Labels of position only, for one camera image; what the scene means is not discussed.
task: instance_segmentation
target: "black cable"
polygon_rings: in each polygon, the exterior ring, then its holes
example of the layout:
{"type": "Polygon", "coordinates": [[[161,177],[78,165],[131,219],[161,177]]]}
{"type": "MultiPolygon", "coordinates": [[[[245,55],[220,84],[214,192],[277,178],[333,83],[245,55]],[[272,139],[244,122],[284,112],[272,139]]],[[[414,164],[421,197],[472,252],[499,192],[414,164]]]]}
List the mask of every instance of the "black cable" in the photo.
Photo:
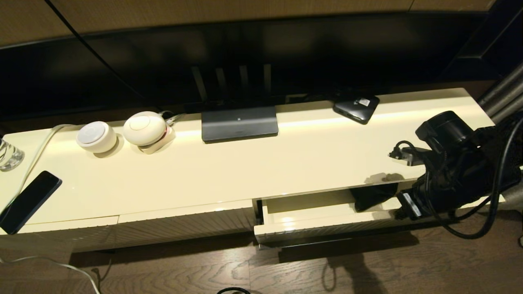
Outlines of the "black cable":
{"type": "Polygon", "coordinates": [[[472,152],[470,151],[466,151],[464,152],[463,154],[461,154],[460,158],[458,159],[457,163],[456,163],[456,166],[458,167],[456,169],[456,172],[454,173],[454,177],[452,178],[451,181],[449,181],[449,184],[447,185],[447,187],[452,187],[456,184],[456,182],[458,181],[458,179],[463,175],[463,173],[465,172],[463,170],[463,161],[465,160],[467,154],[470,154],[472,152]]]}
{"type": "Polygon", "coordinates": [[[452,220],[457,220],[457,221],[460,221],[460,220],[464,220],[464,219],[467,219],[469,217],[471,217],[473,214],[475,214],[478,210],[482,209],[483,206],[485,206],[489,201],[490,201],[491,197],[488,196],[485,200],[483,200],[483,202],[481,202],[480,204],[478,204],[478,206],[474,207],[472,210],[470,210],[469,212],[465,213],[464,215],[462,216],[456,216],[456,214],[454,214],[453,216],[451,216],[451,219],[452,220]]]}
{"type": "MultiPolygon", "coordinates": [[[[414,145],[413,145],[412,143],[410,143],[409,141],[406,141],[406,140],[400,141],[400,142],[398,142],[398,143],[396,144],[396,147],[395,147],[395,148],[399,149],[401,144],[407,144],[407,145],[412,149],[412,152],[414,153],[414,155],[415,155],[416,157],[418,157],[419,159],[422,158],[421,155],[420,155],[420,153],[416,150],[416,147],[414,147],[414,145]]],[[[430,210],[425,206],[424,203],[421,202],[421,203],[419,203],[419,205],[421,206],[421,208],[423,208],[423,210],[425,210],[425,211],[427,211],[427,212],[430,212],[430,210]]]]}
{"type": "Polygon", "coordinates": [[[488,210],[488,216],[487,216],[485,223],[483,224],[481,229],[479,231],[477,231],[477,233],[474,233],[474,234],[460,233],[460,232],[454,230],[453,228],[451,228],[448,224],[446,224],[445,221],[439,216],[439,214],[436,212],[436,210],[432,206],[432,203],[430,202],[430,189],[429,189],[430,171],[426,171],[426,173],[425,173],[425,193],[423,194],[426,205],[429,207],[431,213],[436,218],[436,220],[441,224],[441,226],[444,227],[451,234],[458,236],[460,238],[463,238],[463,239],[477,239],[477,238],[481,238],[484,235],[486,235],[489,232],[489,230],[492,228],[492,225],[494,224],[494,220],[496,218],[497,207],[499,204],[499,186],[501,185],[501,182],[503,180],[503,171],[504,171],[504,167],[505,167],[505,162],[507,160],[508,151],[510,149],[510,145],[512,144],[512,142],[522,124],[523,124],[523,118],[520,118],[518,120],[518,122],[516,123],[516,125],[514,126],[514,128],[512,129],[510,136],[508,137],[508,139],[505,143],[503,153],[499,157],[497,168],[494,173],[494,182],[492,184],[492,193],[490,195],[491,205],[488,210]]]}
{"type": "Polygon", "coordinates": [[[82,43],[85,48],[87,48],[97,59],[100,61],[122,84],[124,84],[127,88],[129,88],[131,91],[133,91],[140,99],[142,99],[142,102],[147,101],[145,97],[142,96],[135,88],[133,88],[131,85],[129,85],[121,76],[118,74],[96,51],[76,32],[76,30],[69,24],[67,19],[60,13],[60,11],[53,5],[51,0],[44,0],[47,5],[53,10],[54,14],[58,16],[58,18],[64,23],[64,25],[73,33],[73,35],[82,43]]]}
{"type": "Polygon", "coordinates": [[[239,291],[239,292],[241,292],[243,294],[251,294],[249,291],[247,291],[247,290],[245,290],[243,288],[240,288],[240,287],[228,287],[228,288],[225,288],[225,289],[221,289],[216,294],[222,294],[222,293],[229,292],[229,291],[239,291]]]}

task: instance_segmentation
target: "white cable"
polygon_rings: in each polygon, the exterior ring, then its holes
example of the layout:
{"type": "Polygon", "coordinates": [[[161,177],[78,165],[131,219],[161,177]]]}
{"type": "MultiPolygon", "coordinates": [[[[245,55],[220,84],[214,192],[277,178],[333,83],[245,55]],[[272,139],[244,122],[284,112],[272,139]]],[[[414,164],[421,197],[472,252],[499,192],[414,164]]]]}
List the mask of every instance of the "white cable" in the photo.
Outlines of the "white cable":
{"type": "Polygon", "coordinates": [[[40,158],[40,155],[42,154],[43,150],[46,148],[47,146],[47,143],[49,143],[49,140],[51,140],[51,138],[53,137],[54,134],[56,134],[56,132],[58,132],[59,130],[61,130],[62,128],[64,127],[70,127],[70,126],[74,126],[74,125],[58,125],[56,127],[53,127],[51,128],[51,130],[49,131],[49,133],[47,134],[47,137],[44,139],[44,141],[40,144],[40,146],[38,147],[38,149],[36,150],[36,153],[35,155],[33,156],[31,162],[29,163],[29,165],[27,166],[27,169],[26,169],[26,172],[24,173],[24,175],[22,176],[22,180],[20,181],[20,184],[18,185],[18,189],[16,190],[13,198],[11,199],[11,201],[9,201],[9,203],[5,206],[9,206],[11,203],[13,203],[13,201],[15,201],[16,197],[18,197],[18,195],[20,194],[20,192],[22,192],[22,189],[24,187],[24,184],[26,183],[26,180],[27,180],[27,177],[29,177],[29,174],[31,173],[31,170],[32,168],[35,166],[36,162],[38,161],[38,159],[40,158]]]}
{"type": "Polygon", "coordinates": [[[174,112],[172,112],[170,110],[164,110],[164,111],[158,112],[158,114],[160,116],[163,116],[163,114],[165,114],[166,112],[170,112],[173,114],[173,116],[171,116],[170,118],[165,119],[165,122],[171,127],[174,125],[174,123],[176,123],[178,120],[180,120],[185,115],[185,114],[175,115],[174,112]]]}
{"type": "Polygon", "coordinates": [[[50,262],[52,262],[52,263],[54,263],[56,265],[63,266],[63,267],[66,267],[68,269],[72,269],[72,270],[75,270],[75,271],[77,271],[79,273],[82,273],[82,274],[86,275],[89,278],[89,280],[91,281],[91,284],[93,285],[93,288],[95,289],[95,293],[96,294],[100,294],[100,291],[98,291],[98,288],[96,287],[95,280],[86,271],[81,270],[81,269],[79,269],[77,267],[74,267],[72,265],[69,265],[69,264],[63,264],[63,263],[56,262],[56,261],[54,261],[54,260],[52,260],[50,258],[47,258],[47,257],[43,257],[43,256],[28,256],[28,257],[22,257],[22,258],[19,258],[19,259],[15,259],[13,261],[5,261],[5,260],[3,260],[0,257],[0,263],[2,263],[2,264],[14,264],[14,263],[17,263],[17,262],[26,261],[28,259],[45,259],[46,261],[50,261],[50,262]]]}
{"type": "MultiPolygon", "coordinates": [[[[15,192],[15,195],[13,196],[13,198],[11,199],[11,201],[9,202],[9,204],[7,206],[9,206],[11,203],[13,203],[13,201],[16,199],[16,197],[18,197],[18,195],[22,191],[22,189],[24,187],[24,184],[26,183],[27,177],[29,177],[29,174],[31,173],[33,167],[38,162],[38,159],[40,158],[40,155],[42,155],[43,150],[46,148],[47,144],[49,143],[49,141],[51,140],[53,135],[56,134],[56,132],[58,132],[62,128],[70,127],[70,126],[73,126],[73,125],[58,125],[56,127],[51,128],[51,130],[47,134],[47,137],[44,139],[44,141],[40,144],[40,146],[36,150],[35,155],[33,156],[31,162],[27,166],[27,169],[26,169],[24,175],[22,176],[22,180],[20,181],[20,184],[18,186],[17,191],[15,192]]],[[[43,257],[43,256],[28,256],[28,257],[22,257],[22,258],[19,258],[19,259],[15,259],[13,261],[5,261],[5,260],[3,260],[0,257],[0,263],[2,263],[2,264],[14,264],[14,263],[21,262],[21,261],[26,261],[26,260],[29,260],[29,259],[45,259],[45,260],[50,261],[50,262],[52,262],[54,264],[57,264],[59,266],[63,266],[63,267],[72,269],[74,271],[77,271],[79,273],[82,273],[82,274],[86,275],[89,278],[89,280],[91,281],[91,284],[93,285],[95,293],[96,294],[100,294],[100,291],[98,291],[98,288],[96,287],[96,283],[95,283],[93,277],[90,274],[88,274],[86,271],[81,270],[81,269],[79,269],[77,267],[74,267],[72,265],[69,265],[69,264],[63,264],[63,263],[56,262],[56,261],[54,261],[54,260],[52,260],[50,258],[47,258],[47,257],[43,257]]]]}

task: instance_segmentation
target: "plug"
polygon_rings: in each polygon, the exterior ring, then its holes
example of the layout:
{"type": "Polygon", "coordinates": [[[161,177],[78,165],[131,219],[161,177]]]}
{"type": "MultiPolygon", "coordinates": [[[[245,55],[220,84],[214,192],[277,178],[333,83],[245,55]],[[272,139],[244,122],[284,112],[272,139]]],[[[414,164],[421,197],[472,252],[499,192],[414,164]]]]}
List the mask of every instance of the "plug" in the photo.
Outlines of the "plug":
{"type": "Polygon", "coordinates": [[[394,147],[394,150],[392,150],[391,153],[389,153],[389,157],[394,159],[403,159],[403,153],[401,152],[401,149],[399,147],[394,147]]]}

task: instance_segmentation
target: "wooden floor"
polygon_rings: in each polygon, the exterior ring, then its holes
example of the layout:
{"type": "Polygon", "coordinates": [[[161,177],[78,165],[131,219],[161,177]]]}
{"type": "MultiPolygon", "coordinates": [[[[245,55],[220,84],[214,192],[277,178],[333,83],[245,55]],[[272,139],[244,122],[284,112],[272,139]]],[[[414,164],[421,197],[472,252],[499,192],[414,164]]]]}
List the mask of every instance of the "wooden floor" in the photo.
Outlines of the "wooden floor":
{"type": "MultiPolygon", "coordinates": [[[[484,221],[474,217],[462,230],[484,221]]],[[[98,269],[103,294],[206,293],[236,286],[270,293],[523,293],[521,214],[462,240],[442,228],[259,250],[252,233],[54,258],[98,269]]],[[[3,258],[20,252],[0,251],[3,258]]],[[[0,293],[94,293],[81,274],[45,261],[0,265],[0,293]]]]}

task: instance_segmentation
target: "cable cord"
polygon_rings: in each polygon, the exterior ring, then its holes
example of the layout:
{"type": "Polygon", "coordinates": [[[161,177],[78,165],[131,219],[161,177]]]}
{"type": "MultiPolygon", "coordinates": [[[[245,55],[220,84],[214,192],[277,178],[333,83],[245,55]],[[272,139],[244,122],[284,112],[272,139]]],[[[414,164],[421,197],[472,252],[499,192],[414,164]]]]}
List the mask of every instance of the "cable cord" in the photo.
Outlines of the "cable cord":
{"type": "Polygon", "coordinates": [[[133,91],[141,100],[142,102],[147,101],[145,97],[142,96],[133,86],[131,86],[129,83],[127,83],[123,77],[120,76],[120,74],[115,71],[109,63],[107,63],[85,40],[80,36],[78,32],[71,26],[71,24],[65,19],[65,17],[62,15],[62,13],[55,7],[55,5],[51,2],[51,0],[44,0],[47,5],[53,10],[54,14],[58,16],[58,18],[64,23],[64,25],[73,33],[73,35],[82,43],[82,45],[87,48],[95,57],[100,61],[122,84],[124,84],[129,90],[133,91]]]}
{"type": "Polygon", "coordinates": [[[20,195],[20,192],[22,192],[22,189],[24,188],[24,184],[27,181],[27,177],[29,177],[29,174],[31,173],[33,167],[38,162],[38,159],[42,155],[42,152],[46,148],[47,144],[49,143],[49,140],[51,140],[51,138],[54,136],[54,134],[56,134],[56,132],[58,132],[59,130],[61,130],[64,127],[70,127],[70,126],[73,126],[73,125],[58,125],[58,126],[51,128],[51,130],[47,134],[47,137],[42,141],[40,146],[37,148],[31,162],[27,166],[26,171],[23,173],[22,179],[21,179],[20,183],[18,184],[18,188],[17,188],[15,194],[13,195],[13,197],[11,198],[9,203],[5,206],[5,207],[7,207],[7,211],[4,213],[4,216],[0,220],[0,224],[4,221],[6,216],[9,214],[9,211],[11,209],[11,206],[10,206],[11,203],[13,203],[13,201],[15,201],[16,197],[18,197],[18,195],[20,195]]]}
{"type": "Polygon", "coordinates": [[[96,294],[100,294],[100,291],[99,291],[98,288],[96,287],[96,283],[95,283],[93,277],[92,277],[88,272],[86,272],[86,271],[84,271],[84,270],[81,270],[81,269],[79,269],[79,268],[77,268],[77,267],[74,267],[74,266],[72,266],[72,265],[69,265],[69,264],[59,263],[59,262],[54,261],[54,260],[52,260],[52,259],[50,259],[50,258],[48,258],[48,257],[43,257],[43,256],[28,256],[28,257],[22,257],[22,258],[19,258],[19,259],[15,259],[15,260],[13,260],[13,261],[5,261],[5,260],[3,260],[3,259],[0,257],[0,263],[2,263],[2,264],[6,264],[6,265],[11,265],[11,264],[14,264],[14,263],[17,263],[17,262],[27,261],[27,260],[31,260],[31,259],[43,259],[43,260],[46,260],[46,261],[52,262],[52,263],[54,263],[54,264],[56,264],[56,265],[66,267],[66,268],[68,268],[68,269],[72,269],[72,270],[74,270],[74,271],[76,271],[76,272],[79,272],[79,273],[81,273],[81,274],[83,274],[83,275],[86,275],[86,276],[89,278],[89,281],[91,281],[91,284],[93,285],[93,289],[94,289],[95,293],[96,293],[96,294]]]}
{"type": "Polygon", "coordinates": [[[184,117],[185,114],[175,114],[174,112],[170,111],[170,110],[164,110],[164,111],[160,111],[158,112],[158,114],[160,116],[162,116],[162,118],[164,118],[165,122],[169,125],[169,126],[174,126],[174,124],[181,120],[182,117],[184,117]]]}
{"type": "Polygon", "coordinates": [[[240,288],[240,287],[228,287],[225,289],[221,289],[220,291],[218,291],[217,294],[222,294],[222,293],[229,292],[229,291],[241,292],[243,294],[251,294],[249,291],[245,290],[244,288],[240,288]]]}
{"type": "MultiPolygon", "coordinates": [[[[463,234],[461,232],[454,230],[445,222],[445,220],[443,220],[439,216],[439,214],[436,212],[436,210],[432,206],[432,202],[430,202],[430,189],[429,189],[430,188],[430,186],[429,186],[430,171],[425,172],[425,193],[423,194],[423,196],[424,196],[426,205],[428,206],[428,208],[429,208],[430,212],[432,213],[432,215],[434,216],[434,218],[436,218],[436,220],[439,222],[439,224],[441,224],[441,226],[444,227],[451,234],[458,236],[460,238],[463,238],[463,239],[478,239],[478,238],[481,238],[484,235],[486,235],[489,232],[489,230],[492,228],[492,225],[494,224],[494,220],[495,220],[496,214],[497,214],[497,207],[499,204],[499,194],[500,194],[499,187],[503,180],[503,171],[504,171],[505,163],[507,160],[508,151],[510,150],[510,146],[512,145],[512,142],[514,141],[514,138],[516,137],[516,134],[522,124],[523,124],[523,118],[520,118],[518,120],[518,122],[515,124],[515,126],[512,128],[512,131],[510,132],[510,136],[508,137],[507,141],[505,142],[503,153],[499,157],[496,171],[494,173],[494,182],[492,185],[491,195],[487,199],[485,199],[481,204],[479,204],[477,207],[475,207],[473,210],[471,210],[467,214],[464,214],[463,216],[458,217],[458,219],[464,219],[466,217],[469,217],[470,215],[474,214],[476,211],[481,209],[483,206],[485,206],[485,204],[487,204],[488,201],[490,200],[491,205],[488,210],[487,219],[486,219],[485,223],[483,224],[483,226],[481,227],[481,229],[474,234],[463,234]]],[[[414,152],[417,152],[414,149],[414,146],[410,142],[401,141],[401,143],[405,143],[405,144],[409,145],[409,147],[411,147],[414,150],[414,152]]]]}

